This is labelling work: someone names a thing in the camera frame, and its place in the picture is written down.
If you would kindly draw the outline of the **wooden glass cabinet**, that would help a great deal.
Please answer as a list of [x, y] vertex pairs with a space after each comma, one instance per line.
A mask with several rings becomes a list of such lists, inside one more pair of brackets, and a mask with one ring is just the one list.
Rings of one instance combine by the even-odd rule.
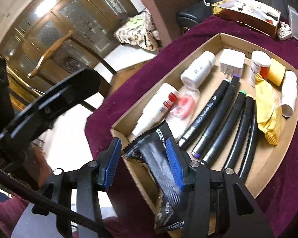
[[113, 34], [137, 10], [130, 0], [0, 0], [0, 58], [6, 60], [13, 106], [24, 109], [41, 92], [67, 77], [74, 68], [62, 57], [72, 57], [90, 67], [97, 59], [67, 41], [55, 59], [32, 77], [43, 53], [69, 31], [100, 57], [118, 41]]

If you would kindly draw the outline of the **black foil snack packet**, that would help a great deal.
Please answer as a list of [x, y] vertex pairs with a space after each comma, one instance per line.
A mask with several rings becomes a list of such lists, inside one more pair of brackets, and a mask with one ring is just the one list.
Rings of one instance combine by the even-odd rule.
[[146, 163], [159, 188], [155, 231], [172, 231], [184, 225], [188, 193], [176, 186], [166, 155], [166, 141], [172, 132], [165, 120], [135, 138], [124, 151], [124, 158]]

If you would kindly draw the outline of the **white power strip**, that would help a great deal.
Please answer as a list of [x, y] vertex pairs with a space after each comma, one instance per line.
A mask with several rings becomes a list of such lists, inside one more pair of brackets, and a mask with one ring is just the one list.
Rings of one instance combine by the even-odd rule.
[[292, 37], [291, 27], [286, 22], [279, 22], [278, 27], [277, 36], [281, 41], [288, 40]]

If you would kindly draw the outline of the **black marker green cap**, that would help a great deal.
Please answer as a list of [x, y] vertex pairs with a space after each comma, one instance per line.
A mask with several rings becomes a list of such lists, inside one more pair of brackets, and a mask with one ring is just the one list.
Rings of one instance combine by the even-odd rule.
[[243, 104], [245, 102], [247, 93], [245, 91], [240, 91], [236, 98], [234, 105], [231, 108], [231, 111], [221, 128], [219, 134], [217, 135], [216, 139], [210, 146], [208, 152], [201, 160], [201, 164], [206, 167], [211, 167], [211, 165], [215, 162], [217, 157], [219, 156], [220, 152], [225, 147], [227, 140], [229, 139], [232, 129], [236, 125], [238, 116], [242, 110]]

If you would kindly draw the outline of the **yellow roll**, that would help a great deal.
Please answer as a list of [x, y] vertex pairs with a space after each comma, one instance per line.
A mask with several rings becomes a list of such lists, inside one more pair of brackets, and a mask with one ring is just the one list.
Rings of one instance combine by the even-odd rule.
[[276, 86], [280, 86], [284, 79], [285, 71], [286, 67], [274, 58], [272, 58], [267, 79]]

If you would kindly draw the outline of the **black marker purple cap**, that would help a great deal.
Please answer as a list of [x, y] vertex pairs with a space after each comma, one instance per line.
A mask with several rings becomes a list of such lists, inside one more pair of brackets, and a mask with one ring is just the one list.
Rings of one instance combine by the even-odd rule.
[[207, 148], [208, 144], [212, 140], [214, 134], [216, 133], [220, 123], [222, 122], [223, 118], [225, 117], [228, 108], [231, 105], [231, 102], [235, 96], [236, 90], [238, 88], [238, 84], [240, 82], [240, 77], [238, 75], [234, 75], [231, 79], [231, 83], [229, 84], [213, 118], [212, 121], [209, 123], [207, 128], [202, 134], [202, 137], [197, 142], [191, 154], [196, 158], [199, 159], [203, 153], [203, 151]]

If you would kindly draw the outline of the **floral cushion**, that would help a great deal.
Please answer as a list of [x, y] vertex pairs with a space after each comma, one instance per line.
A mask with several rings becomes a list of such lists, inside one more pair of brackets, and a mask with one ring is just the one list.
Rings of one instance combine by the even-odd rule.
[[139, 46], [151, 52], [157, 51], [161, 45], [159, 31], [148, 9], [130, 18], [113, 35], [122, 44]]

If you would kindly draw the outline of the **large grey box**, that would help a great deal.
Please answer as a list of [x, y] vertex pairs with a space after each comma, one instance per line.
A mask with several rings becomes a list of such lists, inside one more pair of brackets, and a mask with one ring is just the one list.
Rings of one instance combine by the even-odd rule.
[[298, 12], [290, 5], [288, 5], [288, 11], [292, 36], [298, 40]]

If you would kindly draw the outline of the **white bottle green label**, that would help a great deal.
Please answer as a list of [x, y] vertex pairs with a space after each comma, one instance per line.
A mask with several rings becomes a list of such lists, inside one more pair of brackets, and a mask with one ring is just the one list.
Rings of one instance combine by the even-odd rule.
[[282, 83], [282, 114], [289, 118], [293, 115], [297, 100], [297, 75], [290, 70], [287, 70]]

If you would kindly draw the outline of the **black marker grey cap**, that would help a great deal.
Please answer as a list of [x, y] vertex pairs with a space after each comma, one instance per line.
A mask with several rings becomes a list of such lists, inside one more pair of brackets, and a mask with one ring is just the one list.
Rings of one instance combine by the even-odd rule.
[[194, 119], [192, 124], [186, 129], [184, 134], [181, 136], [180, 140], [178, 141], [180, 149], [185, 150], [198, 136], [199, 132], [202, 130], [202, 128], [204, 128], [209, 116], [211, 115], [213, 110], [215, 110], [217, 104], [221, 100], [229, 84], [230, 80], [222, 80], [221, 84], [213, 93], [206, 106], [202, 109], [202, 111]]

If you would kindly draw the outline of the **yellow snack packet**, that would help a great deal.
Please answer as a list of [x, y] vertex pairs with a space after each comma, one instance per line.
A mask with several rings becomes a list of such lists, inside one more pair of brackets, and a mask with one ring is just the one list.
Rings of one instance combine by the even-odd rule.
[[255, 75], [257, 126], [269, 144], [279, 143], [284, 127], [281, 98], [275, 88], [259, 73]]

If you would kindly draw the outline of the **maroon table cloth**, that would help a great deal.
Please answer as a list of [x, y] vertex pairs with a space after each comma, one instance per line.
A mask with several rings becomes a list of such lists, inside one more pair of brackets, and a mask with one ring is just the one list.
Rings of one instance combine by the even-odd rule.
[[[164, 48], [90, 115], [86, 121], [85, 135], [92, 156], [97, 157], [109, 147], [112, 125], [138, 99], [190, 53], [220, 32], [259, 45], [298, 70], [297, 40], [274, 40], [236, 22], [210, 16]], [[257, 203], [267, 217], [275, 237], [298, 237], [298, 225], [292, 224], [298, 212], [298, 125], [281, 166], [257, 198]]]

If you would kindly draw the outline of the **orange label pill bottle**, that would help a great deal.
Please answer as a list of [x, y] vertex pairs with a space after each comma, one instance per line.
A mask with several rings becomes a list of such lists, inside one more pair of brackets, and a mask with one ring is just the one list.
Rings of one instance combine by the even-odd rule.
[[265, 80], [268, 78], [271, 58], [263, 51], [253, 51], [251, 54], [250, 77], [251, 86], [255, 87], [255, 76], [260, 74]]

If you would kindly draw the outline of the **wooden chair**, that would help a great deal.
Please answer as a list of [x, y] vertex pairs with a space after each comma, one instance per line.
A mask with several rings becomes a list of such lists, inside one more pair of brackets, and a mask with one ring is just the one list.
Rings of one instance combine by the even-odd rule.
[[52, 86], [56, 85], [57, 82], [52, 80], [52, 78], [44, 73], [43, 70], [47, 61], [54, 61], [60, 68], [70, 74], [61, 82], [72, 84], [77, 90], [80, 104], [89, 111], [94, 112], [96, 108], [87, 103], [85, 100], [98, 92], [101, 93], [103, 97], [106, 97], [110, 91], [111, 83], [92, 67], [89, 67], [86, 63], [84, 63], [81, 59], [77, 59], [71, 55], [69, 53], [69, 48], [72, 48], [74, 51], [84, 49], [93, 58], [97, 59], [98, 62], [105, 66], [110, 73], [114, 75], [117, 72], [93, 49], [86, 46], [73, 36], [73, 32], [73, 30], [70, 30], [68, 34], [56, 40], [42, 54], [36, 67], [28, 73], [27, 77], [29, 79], [39, 77]]

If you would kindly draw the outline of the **brown cardboard tray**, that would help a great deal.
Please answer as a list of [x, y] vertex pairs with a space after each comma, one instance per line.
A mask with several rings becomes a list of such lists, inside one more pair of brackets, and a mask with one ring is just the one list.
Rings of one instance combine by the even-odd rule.
[[[135, 136], [131, 133], [140, 116], [142, 110], [146, 104], [151, 100], [155, 93], [159, 90], [163, 83], [169, 83], [174, 88], [180, 89], [182, 82], [180, 80], [181, 73], [204, 51], [210, 51], [216, 55], [215, 67], [207, 79], [202, 83], [200, 88], [201, 98], [194, 112], [194, 117], [202, 110], [202, 108], [209, 101], [211, 95], [217, 89], [219, 84], [224, 78], [224, 74], [220, 71], [219, 58], [224, 48], [231, 48], [246, 55], [245, 66], [243, 70], [242, 79], [240, 80], [239, 89], [246, 91], [255, 97], [255, 88], [249, 83], [249, 68], [251, 64], [251, 53], [255, 50], [264, 51], [271, 58], [278, 61], [285, 66], [286, 70], [293, 71], [297, 76], [298, 70], [294, 68], [287, 61], [280, 58], [278, 55], [272, 52], [272, 49], [267, 50], [260, 46], [255, 45], [253, 42], [246, 41], [244, 39], [228, 35], [225, 33], [219, 33], [206, 41], [189, 56], [183, 59], [175, 68], [173, 68], [168, 74], [166, 74], [155, 86], [153, 86], [148, 92], [146, 92], [141, 99], [139, 99], [126, 113], [124, 113], [112, 126], [111, 134], [113, 137], [118, 137], [122, 141], [122, 146], [125, 148]], [[258, 146], [255, 152], [253, 165], [250, 169], [249, 176], [246, 181], [246, 186], [250, 193], [256, 198], [267, 186], [273, 175], [279, 168], [287, 150], [291, 144], [294, 132], [296, 130], [298, 122], [298, 91], [296, 106], [294, 113], [289, 119], [283, 118], [283, 129], [281, 131], [279, 143], [277, 146], [270, 145], [265, 136], [261, 134], [258, 141]], [[146, 164], [139, 161], [129, 161], [123, 159], [129, 173], [131, 174], [138, 190], [140, 191], [143, 199], [146, 201], [150, 209], [154, 214], [157, 213], [157, 201], [159, 201], [158, 187], [149, 173], [149, 168]]]

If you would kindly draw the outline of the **white red tube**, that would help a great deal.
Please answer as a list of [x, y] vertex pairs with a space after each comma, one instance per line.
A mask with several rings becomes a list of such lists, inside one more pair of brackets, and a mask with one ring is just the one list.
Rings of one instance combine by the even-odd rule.
[[171, 109], [173, 104], [178, 99], [178, 91], [166, 91], [156, 94], [150, 105], [148, 106], [147, 113], [153, 125], [161, 121], [165, 114]]

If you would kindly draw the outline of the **white charger plug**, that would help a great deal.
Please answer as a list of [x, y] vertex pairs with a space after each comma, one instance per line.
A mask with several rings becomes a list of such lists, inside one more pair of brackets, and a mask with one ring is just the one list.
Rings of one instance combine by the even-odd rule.
[[219, 58], [220, 71], [228, 75], [242, 76], [245, 54], [233, 49], [225, 48]]

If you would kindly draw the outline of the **white pill bottle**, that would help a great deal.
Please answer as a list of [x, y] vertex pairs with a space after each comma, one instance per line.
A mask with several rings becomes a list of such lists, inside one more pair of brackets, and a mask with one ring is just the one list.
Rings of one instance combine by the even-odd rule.
[[203, 52], [181, 74], [182, 83], [189, 89], [198, 89], [212, 71], [216, 57], [210, 51]]

